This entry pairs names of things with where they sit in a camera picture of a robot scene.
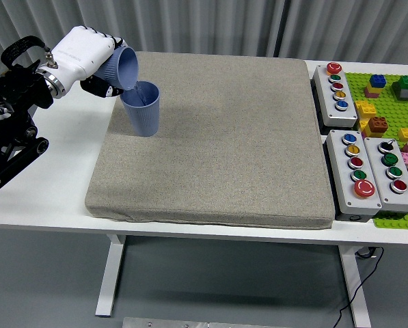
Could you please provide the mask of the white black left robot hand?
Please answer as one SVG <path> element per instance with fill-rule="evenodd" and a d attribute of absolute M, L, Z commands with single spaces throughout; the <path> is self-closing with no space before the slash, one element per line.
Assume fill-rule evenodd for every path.
<path fill-rule="evenodd" d="M 76 26 L 51 50 L 38 72 L 46 79 L 53 98 L 65 96 L 75 82 L 91 76 L 123 89 L 119 61 L 126 46 L 122 38 Z"/>

